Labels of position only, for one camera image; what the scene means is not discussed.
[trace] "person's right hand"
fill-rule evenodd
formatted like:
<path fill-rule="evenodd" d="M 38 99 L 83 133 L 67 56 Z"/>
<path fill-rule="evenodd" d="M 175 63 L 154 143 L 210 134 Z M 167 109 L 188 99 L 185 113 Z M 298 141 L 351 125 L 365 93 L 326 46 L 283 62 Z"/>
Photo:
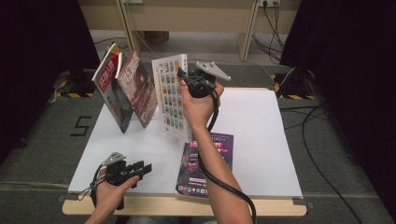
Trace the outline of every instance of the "person's right hand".
<path fill-rule="evenodd" d="M 189 87 L 184 81 L 180 82 L 180 90 L 183 96 L 184 115 L 186 116 L 191 128 L 193 130 L 206 128 L 207 122 L 214 111 L 212 96 L 207 95 L 204 98 L 193 98 L 189 93 Z M 216 82 L 214 95 L 218 96 L 218 101 L 223 92 L 224 87 Z"/>

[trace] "book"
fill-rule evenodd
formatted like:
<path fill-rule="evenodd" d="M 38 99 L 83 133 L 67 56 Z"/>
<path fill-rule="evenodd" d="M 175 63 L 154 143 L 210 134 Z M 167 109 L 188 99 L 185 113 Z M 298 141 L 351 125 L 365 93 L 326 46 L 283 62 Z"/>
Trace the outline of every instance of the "book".
<path fill-rule="evenodd" d="M 147 127 L 157 108 L 154 77 L 150 75 L 135 50 L 116 74 L 122 90 L 131 102 L 143 127 Z"/>
<path fill-rule="evenodd" d="M 233 135 L 225 133 L 211 133 L 213 142 L 220 155 L 233 169 Z M 205 175 L 198 162 L 198 146 L 193 139 L 186 143 L 181 158 L 180 169 L 177 176 L 176 193 L 197 198 L 208 198 Z"/>
<path fill-rule="evenodd" d="M 123 133 L 128 129 L 134 113 L 128 97 L 115 79 L 116 74 L 120 72 L 125 61 L 117 44 L 114 43 L 107 50 L 92 77 L 96 89 L 100 92 L 106 106 Z"/>
<path fill-rule="evenodd" d="M 189 123 L 184 117 L 182 96 L 179 89 L 177 69 L 188 71 L 187 55 L 178 54 L 171 57 L 151 61 L 154 73 L 155 90 L 157 94 L 160 116 L 163 128 L 184 142 L 192 140 Z"/>

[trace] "gray carpet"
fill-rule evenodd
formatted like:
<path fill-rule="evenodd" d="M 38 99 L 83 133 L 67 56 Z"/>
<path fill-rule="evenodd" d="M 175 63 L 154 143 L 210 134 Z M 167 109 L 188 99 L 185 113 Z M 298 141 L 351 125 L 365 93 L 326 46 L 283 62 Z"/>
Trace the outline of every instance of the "gray carpet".
<path fill-rule="evenodd" d="M 274 89 L 261 67 L 220 64 L 233 81 L 229 87 Z M 266 66 L 270 74 L 288 69 Z M 318 100 L 278 100 L 280 108 L 319 105 Z M 83 223 L 87 218 L 62 213 L 62 196 L 67 192 L 79 158 L 98 118 L 102 98 L 58 98 L 47 106 L 26 137 L 27 147 L 15 148 L 0 167 L 0 223 Z M 346 204 L 324 180 L 304 147 L 302 122 L 310 109 L 283 111 L 282 118 L 308 213 L 303 217 L 261 217 L 259 223 L 357 223 Z M 323 175 L 345 197 L 362 223 L 393 223 L 363 170 L 348 157 L 341 137 L 327 112 L 304 126 L 309 153 Z M 84 128 L 89 126 L 84 135 Z"/>

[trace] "wall outlet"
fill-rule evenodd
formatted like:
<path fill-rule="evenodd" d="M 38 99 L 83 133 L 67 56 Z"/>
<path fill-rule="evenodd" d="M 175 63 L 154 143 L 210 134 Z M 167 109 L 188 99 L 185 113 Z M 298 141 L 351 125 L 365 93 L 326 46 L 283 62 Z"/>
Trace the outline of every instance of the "wall outlet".
<path fill-rule="evenodd" d="M 279 7 L 280 4 L 280 0 L 259 0 L 259 7 L 263 7 L 264 1 L 267 2 L 267 7 L 276 7 L 276 4 Z"/>

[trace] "person's left hand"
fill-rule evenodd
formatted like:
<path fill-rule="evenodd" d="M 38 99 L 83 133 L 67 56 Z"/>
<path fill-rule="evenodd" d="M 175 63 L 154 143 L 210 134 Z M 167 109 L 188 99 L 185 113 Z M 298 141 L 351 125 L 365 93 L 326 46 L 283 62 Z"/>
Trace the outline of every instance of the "person's left hand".
<path fill-rule="evenodd" d="M 86 223 L 107 223 L 119 206 L 125 191 L 139 181 L 139 176 L 129 178 L 119 186 L 109 184 L 104 179 L 98 181 L 96 187 L 96 208 Z"/>

